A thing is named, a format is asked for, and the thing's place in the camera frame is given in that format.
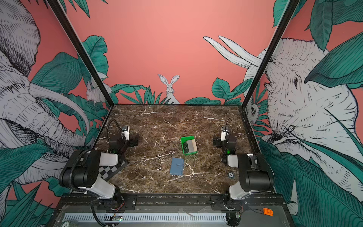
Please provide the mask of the black left frame post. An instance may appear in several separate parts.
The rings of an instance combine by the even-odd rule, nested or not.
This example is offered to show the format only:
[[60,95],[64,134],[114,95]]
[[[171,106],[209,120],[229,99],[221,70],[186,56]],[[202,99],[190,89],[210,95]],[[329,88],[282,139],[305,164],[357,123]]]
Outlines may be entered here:
[[81,60],[85,64],[90,75],[95,80],[96,84],[98,85],[101,93],[105,97],[106,103],[110,106],[110,108],[113,108],[114,102],[112,101],[112,99],[109,95],[109,92],[106,90],[102,80],[100,79],[98,72],[96,71],[96,68],[91,61],[90,56],[88,55],[86,49],[84,48],[79,36],[75,32],[72,24],[70,23],[62,5],[59,3],[59,1],[55,1],[55,0],[48,0],[47,3],[49,4],[50,8],[54,12],[57,20],[59,21],[60,25],[66,32],[68,38],[72,42],[72,45],[76,49],[78,55],[80,56]]

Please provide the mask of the blue leather card holder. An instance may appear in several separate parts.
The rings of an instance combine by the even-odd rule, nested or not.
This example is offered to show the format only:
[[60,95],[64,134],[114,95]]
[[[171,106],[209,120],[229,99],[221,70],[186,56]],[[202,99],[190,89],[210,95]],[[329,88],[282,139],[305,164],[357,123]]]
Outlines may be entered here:
[[170,175],[182,176],[184,170],[184,159],[172,158]]

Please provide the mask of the stack of credit cards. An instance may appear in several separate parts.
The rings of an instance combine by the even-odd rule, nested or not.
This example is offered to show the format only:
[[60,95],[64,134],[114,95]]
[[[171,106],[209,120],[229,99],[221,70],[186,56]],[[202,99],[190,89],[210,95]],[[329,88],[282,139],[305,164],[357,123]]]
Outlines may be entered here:
[[186,141],[185,153],[194,153],[194,152],[197,152],[196,141],[194,139]]

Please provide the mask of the black white checkerboard plate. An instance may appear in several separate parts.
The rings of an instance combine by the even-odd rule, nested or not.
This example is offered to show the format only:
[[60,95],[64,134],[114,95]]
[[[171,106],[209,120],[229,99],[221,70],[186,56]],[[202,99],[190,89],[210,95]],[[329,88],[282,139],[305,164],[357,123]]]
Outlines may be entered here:
[[127,161],[123,161],[115,166],[101,166],[98,169],[99,176],[105,181],[109,181],[117,173],[121,172],[128,165]]

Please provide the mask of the orange connector clip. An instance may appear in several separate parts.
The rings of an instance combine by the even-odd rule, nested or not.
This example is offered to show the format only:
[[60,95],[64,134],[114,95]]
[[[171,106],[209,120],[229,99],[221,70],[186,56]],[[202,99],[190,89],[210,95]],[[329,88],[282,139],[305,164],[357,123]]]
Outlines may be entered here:
[[273,210],[268,209],[268,208],[263,208],[263,214],[264,214],[264,215],[267,215],[267,216],[271,216],[271,217],[273,217],[273,216],[274,216],[274,212],[273,212]]

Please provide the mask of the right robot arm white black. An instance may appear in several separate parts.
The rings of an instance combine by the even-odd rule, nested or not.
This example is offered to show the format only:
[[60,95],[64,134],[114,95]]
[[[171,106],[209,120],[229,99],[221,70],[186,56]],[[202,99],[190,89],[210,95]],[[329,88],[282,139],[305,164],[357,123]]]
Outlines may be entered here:
[[229,187],[232,200],[262,192],[270,192],[274,187],[274,174],[262,154],[237,154],[236,137],[233,134],[215,137],[213,145],[222,149],[222,163],[238,169],[238,181]]

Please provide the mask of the black frame post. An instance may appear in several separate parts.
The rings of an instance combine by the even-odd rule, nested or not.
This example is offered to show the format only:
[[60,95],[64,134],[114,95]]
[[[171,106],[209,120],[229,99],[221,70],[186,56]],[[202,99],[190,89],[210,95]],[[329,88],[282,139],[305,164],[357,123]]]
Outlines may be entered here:
[[72,24],[70,23],[62,5],[59,3],[59,1],[55,1],[55,0],[48,0],[47,3],[49,4],[50,8],[54,12],[57,20],[59,21],[60,25],[66,32],[68,38],[72,42],[72,45],[76,49],[78,55],[80,56],[81,60],[85,64],[90,75],[95,80],[96,84],[98,85],[101,93],[105,97],[106,103],[110,106],[110,108],[113,108],[114,102],[112,101],[112,99],[109,95],[109,92],[106,90],[102,80],[100,79],[98,72],[96,71],[96,68],[91,61],[90,56],[88,55],[86,49],[84,48],[79,36],[75,32]]
[[248,104],[250,98],[252,97],[254,90],[257,88],[258,82],[260,81],[262,75],[264,74],[264,71],[266,70],[268,63],[278,46],[278,43],[287,27],[292,15],[294,14],[298,3],[299,3],[299,0],[288,1],[287,6],[284,10],[284,13],[281,17],[281,20],[278,24],[278,27],[274,33],[274,36],[266,50],[264,58],[262,59],[262,63],[260,64],[260,66],[257,70],[257,73],[251,83],[251,87],[250,87],[247,95],[245,96],[244,102],[241,106],[242,110],[244,110],[247,107],[247,104]]

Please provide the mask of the black right frame post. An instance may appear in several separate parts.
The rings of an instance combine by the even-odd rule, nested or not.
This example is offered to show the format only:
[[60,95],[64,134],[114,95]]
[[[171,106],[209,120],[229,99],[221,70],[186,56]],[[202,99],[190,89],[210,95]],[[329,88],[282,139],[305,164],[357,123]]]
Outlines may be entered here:
[[278,27],[274,33],[274,36],[266,50],[264,58],[262,59],[262,63],[260,64],[260,66],[257,70],[257,73],[251,83],[251,87],[250,87],[247,95],[245,96],[244,102],[241,106],[242,110],[244,110],[247,107],[247,104],[248,104],[250,98],[252,97],[254,90],[257,88],[258,82],[260,81],[262,75],[264,74],[264,71],[266,70],[268,63],[278,46],[278,43],[287,27],[292,15],[294,14],[298,3],[299,3],[299,0],[288,1],[287,6],[284,10],[284,13],[281,17],[281,20],[278,24]]

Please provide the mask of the green plastic card tray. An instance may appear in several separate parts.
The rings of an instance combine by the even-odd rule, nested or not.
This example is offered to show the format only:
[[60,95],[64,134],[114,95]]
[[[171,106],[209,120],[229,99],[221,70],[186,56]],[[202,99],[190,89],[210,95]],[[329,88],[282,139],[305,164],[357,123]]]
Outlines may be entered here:
[[194,136],[181,137],[182,152],[185,156],[194,155],[194,154],[198,153],[198,151],[194,152],[194,153],[185,153],[186,141],[193,140],[193,139],[195,140]]

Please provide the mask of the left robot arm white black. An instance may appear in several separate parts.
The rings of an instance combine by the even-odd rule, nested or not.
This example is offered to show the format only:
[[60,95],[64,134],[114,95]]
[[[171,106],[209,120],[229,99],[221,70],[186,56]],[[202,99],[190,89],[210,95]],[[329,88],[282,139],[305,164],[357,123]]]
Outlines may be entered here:
[[122,202],[120,190],[108,180],[128,165],[125,158],[127,148],[138,144],[138,136],[130,138],[122,134],[112,137],[110,148],[116,149],[113,153],[95,149],[74,151],[59,176],[60,186],[100,200]]

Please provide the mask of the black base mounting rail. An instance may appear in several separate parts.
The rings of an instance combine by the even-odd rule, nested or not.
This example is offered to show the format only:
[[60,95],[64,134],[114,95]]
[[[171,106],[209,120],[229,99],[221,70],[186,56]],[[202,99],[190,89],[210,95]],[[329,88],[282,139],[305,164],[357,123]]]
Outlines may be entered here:
[[256,193],[242,200],[232,200],[226,194],[127,194],[120,193],[103,200],[97,208],[112,211],[121,207],[121,211],[134,211],[137,206],[209,206],[213,211],[237,212],[250,209],[271,208],[278,206],[288,211],[284,198],[280,194]]

